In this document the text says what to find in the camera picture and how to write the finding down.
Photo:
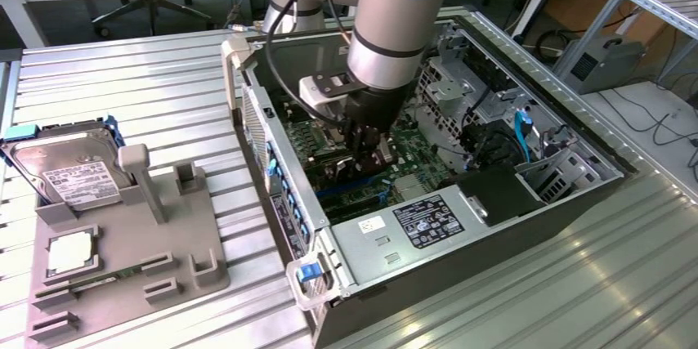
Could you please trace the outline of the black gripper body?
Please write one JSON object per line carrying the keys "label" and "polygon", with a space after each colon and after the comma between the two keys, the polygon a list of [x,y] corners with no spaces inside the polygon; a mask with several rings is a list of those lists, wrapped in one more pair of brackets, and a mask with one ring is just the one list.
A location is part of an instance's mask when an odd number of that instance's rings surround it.
{"label": "black gripper body", "polygon": [[352,81],[345,98],[343,131],[370,127],[387,132],[396,121],[408,95],[408,84],[383,89]]}

